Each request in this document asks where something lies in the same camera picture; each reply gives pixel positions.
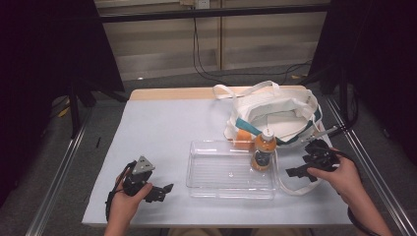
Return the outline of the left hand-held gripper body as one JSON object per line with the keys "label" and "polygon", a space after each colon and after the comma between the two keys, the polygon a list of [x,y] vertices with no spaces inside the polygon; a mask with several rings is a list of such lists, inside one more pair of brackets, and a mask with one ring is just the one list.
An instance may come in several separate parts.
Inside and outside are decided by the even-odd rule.
{"label": "left hand-held gripper body", "polygon": [[135,196],[147,183],[155,167],[143,155],[129,164],[128,172],[123,181],[123,190],[128,196]]}

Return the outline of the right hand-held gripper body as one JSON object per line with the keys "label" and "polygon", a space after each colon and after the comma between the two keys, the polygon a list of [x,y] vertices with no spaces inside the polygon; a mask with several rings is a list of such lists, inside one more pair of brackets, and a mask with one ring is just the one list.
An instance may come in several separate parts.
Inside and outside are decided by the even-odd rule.
{"label": "right hand-held gripper body", "polygon": [[336,154],[328,146],[328,143],[322,139],[322,136],[327,133],[319,132],[308,139],[308,144],[305,146],[307,155],[303,156],[305,164],[301,166],[303,173],[306,173],[310,167],[324,171],[334,171],[338,167],[339,161]]}

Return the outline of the orange drink bottle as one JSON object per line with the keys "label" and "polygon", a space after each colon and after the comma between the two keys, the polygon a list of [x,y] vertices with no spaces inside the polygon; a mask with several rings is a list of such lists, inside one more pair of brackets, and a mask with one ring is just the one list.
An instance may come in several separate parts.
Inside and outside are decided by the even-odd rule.
{"label": "orange drink bottle", "polygon": [[255,151],[251,158],[251,165],[259,171],[266,171],[270,166],[270,161],[274,157],[277,147],[274,131],[265,128],[254,140]]}

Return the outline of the white canvas tote bag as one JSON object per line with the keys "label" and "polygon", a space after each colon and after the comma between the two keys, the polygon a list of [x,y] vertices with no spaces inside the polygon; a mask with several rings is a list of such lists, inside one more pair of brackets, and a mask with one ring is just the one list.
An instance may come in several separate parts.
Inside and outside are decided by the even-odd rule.
{"label": "white canvas tote bag", "polygon": [[323,132],[323,111],[313,93],[303,87],[282,88],[273,81],[258,83],[241,91],[216,85],[217,99],[230,98],[232,109],[223,135],[238,143],[254,140],[265,128],[274,131],[278,148],[295,148]]}

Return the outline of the clear plastic tray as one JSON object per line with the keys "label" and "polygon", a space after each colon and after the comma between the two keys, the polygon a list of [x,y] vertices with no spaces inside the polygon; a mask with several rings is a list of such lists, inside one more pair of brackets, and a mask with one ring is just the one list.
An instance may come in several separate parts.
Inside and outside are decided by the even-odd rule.
{"label": "clear plastic tray", "polygon": [[251,144],[228,141],[191,142],[186,186],[194,198],[272,200],[273,163],[260,171],[252,166]]}

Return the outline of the person's left hand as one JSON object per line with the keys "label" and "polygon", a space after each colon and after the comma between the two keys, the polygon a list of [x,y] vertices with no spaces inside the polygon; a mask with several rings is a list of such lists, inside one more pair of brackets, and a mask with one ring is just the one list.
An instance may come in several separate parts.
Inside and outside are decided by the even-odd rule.
{"label": "person's left hand", "polygon": [[140,202],[149,194],[151,188],[152,183],[146,183],[135,196],[131,197],[122,191],[122,184],[119,183],[116,188],[117,193],[111,203],[108,223],[130,223],[138,210]]}

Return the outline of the person's right hand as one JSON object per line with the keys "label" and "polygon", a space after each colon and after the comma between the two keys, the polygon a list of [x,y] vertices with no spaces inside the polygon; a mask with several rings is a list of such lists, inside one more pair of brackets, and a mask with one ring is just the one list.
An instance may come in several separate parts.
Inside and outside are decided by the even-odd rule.
{"label": "person's right hand", "polygon": [[356,197],[360,196],[363,185],[355,163],[340,154],[336,157],[339,160],[339,166],[334,171],[312,169],[310,173],[328,181],[341,198],[350,205]]}

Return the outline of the pale blue table mat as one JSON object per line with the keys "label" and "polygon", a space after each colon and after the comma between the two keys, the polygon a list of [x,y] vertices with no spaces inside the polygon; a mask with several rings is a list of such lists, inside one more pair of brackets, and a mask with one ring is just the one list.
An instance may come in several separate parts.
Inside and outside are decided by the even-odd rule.
{"label": "pale blue table mat", "polygon": [[115,177],[127,163],[145,156],[154,164],[150,182],[173,189],[161,203],[140,206],[136,226],[254,227],[318,226],[347,223],[346,205],[329,183],[318,181],[304,196],[288,195],[308,178],[289,177],[286,169],[303,163],[302,147],[281,147],[273,161],[272,200],[194,198],[186,186],[191,142],[226,141],[223,131],[230,116],[228,100],[134,100],[124,109],[120,125],[97,176],[83,222],[105,224],[105,206]]}

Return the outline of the black stand leg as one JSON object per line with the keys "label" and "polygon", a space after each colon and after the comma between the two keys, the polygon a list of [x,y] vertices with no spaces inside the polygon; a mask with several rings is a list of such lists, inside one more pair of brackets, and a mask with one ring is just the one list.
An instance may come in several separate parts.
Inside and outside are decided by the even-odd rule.
{"label": "black stand leg", "polygon": [[81,129],[78,101],[80,101],[85,107],[94,107],[96,104],[96,99],[92,95],[91,89],[92,83],[81,79],[72,80],[68,86],[72,118],[72,139],[76,137]]}

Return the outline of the black curtain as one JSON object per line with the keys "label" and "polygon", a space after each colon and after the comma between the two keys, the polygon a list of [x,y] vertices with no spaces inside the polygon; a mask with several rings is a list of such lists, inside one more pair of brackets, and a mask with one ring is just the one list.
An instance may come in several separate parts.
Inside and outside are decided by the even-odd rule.
{"label": "black curtain", "polygon": [[417,0],[330,0],[310,73],[352,84],[417,165]]}
{"label": "black curtain", "polygon": [[26,172],[60,96],[122,91],[94,0],[0,0],[0,207]]}

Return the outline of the black horizontal bar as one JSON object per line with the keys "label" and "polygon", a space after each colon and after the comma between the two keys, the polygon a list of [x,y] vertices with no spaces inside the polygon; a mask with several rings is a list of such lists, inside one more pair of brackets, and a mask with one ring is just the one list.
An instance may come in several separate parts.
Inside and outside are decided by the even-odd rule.
{"label": "black horizontal bar", "polygon": [[330,3],[308,5],[284,5],[248,8],[217,8],[201,10],[182,10],[168,12],[132,13],[132,14],[107,14],[98,17],[102,23],[125,23],[142,21],[181,20],[216,17],[236,17],[274,14],[301,14],[327,12]]}

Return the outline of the metal floor rail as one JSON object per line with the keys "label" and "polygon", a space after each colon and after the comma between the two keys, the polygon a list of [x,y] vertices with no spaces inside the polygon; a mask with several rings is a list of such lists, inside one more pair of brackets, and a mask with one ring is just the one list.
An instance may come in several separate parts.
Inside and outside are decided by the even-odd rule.
{"label": "metal floor rail", "polygon": [[81,128],[76,133],[75,137],[69,142],[60,166],[55,173],[53,181],[42,200],[42,203],[30,224],[26,236],[42,236],[44,228],[49,220],[51,212],[53,211],[58,196],[61,192],[63,184],[67,178],[72,162],[78,152],[79,146],[83,140],[86,132],[87,124],[89,123],[92,114],[92,108],[88,108],[84,118],[82,119]]}
{"label": "metal floor rail", "polygon": [[332,97],[327,95],[326,102],[337,124],[341,127],[343,136],[347,139],[349,145],[353,149],[357,161],[364,168],[365,173],[372,182],[380,199],[386,206],[389,215],[395,222],[396,227],[399,229],[401,235],[417,236],[417,228],[414,227],[402,205],[390,190],[389,186],[371,159],[371,156],[368,154],[365,147],[360,142],[356,133],[352,129],[347,129],[347,121],[343,118],[341,108],[337,102]]}

